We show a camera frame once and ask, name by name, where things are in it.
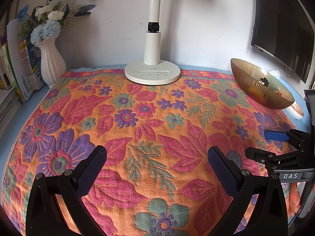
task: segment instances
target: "ribbed glass bowl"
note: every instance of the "ribbed glass bowl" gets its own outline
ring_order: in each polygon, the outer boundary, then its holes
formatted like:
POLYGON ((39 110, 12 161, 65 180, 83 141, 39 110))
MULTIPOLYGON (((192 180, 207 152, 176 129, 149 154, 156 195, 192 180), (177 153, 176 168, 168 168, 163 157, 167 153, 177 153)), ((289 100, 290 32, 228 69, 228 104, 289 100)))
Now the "ribbed glass bowl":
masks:
POLYGON ((294 103, 290 91, 275 77, 265 70, 247 61, 232 58, 231 69, 234 78, 241 89, 259 104, 271 109, 284 109, 294 103), (262 85, 260 78, 266 78, 268 87, 262 85))

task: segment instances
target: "monitor screen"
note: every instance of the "monitor screen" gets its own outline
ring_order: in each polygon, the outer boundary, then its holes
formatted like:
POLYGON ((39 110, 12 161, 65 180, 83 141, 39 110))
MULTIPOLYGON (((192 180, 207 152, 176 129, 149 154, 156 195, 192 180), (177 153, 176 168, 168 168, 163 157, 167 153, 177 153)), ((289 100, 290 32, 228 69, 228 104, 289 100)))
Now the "monitor screen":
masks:
POLYGON ((251 44, 306 82, 313 56, 314 31, 298 0, 256 0, 251 44))

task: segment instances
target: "cable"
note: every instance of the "cable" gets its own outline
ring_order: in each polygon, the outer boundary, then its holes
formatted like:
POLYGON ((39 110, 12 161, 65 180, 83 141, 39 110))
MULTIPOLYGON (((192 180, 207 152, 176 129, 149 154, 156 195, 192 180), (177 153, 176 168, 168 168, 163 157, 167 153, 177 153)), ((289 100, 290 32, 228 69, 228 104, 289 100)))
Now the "cable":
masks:
POLYGON ((293 72, 291 71, 292 76, 290 77, 290 76, 286 73, 286 71, 285 71, 285 66, 283 66, 283 67, 284 67, 284 72, 285 72, 285 74, 286 74, 290 79, 292 79, 292 78, 293 78, 293 72))

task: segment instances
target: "hand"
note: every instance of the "hand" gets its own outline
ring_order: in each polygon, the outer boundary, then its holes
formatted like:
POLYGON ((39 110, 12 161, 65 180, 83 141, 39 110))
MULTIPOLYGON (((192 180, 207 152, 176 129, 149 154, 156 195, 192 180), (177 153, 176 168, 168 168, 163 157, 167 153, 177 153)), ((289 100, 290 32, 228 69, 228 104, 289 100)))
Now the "hand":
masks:
POLYGON ((297 189, 296 183, 291 183, 291 189, 289 194, 289 209, 288 209, 288 219, 299 211, 300 205, 300 193, 297 189))

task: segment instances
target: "white desk lamp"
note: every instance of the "white desk lamp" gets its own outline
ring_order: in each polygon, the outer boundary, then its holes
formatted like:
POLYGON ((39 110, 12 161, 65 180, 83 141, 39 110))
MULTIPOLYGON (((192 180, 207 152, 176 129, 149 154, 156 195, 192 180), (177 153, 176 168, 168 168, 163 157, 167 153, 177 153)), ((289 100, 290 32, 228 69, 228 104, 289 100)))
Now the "white desk lamp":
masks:
POLYGON ((125 76, 136 83, 163 85, 176 81, 180 69, 175 64, 160 60, 161 32, 159 32, 161 0, 150 0, 148 31, 145 33, 144 60, 125 67, 125 76))

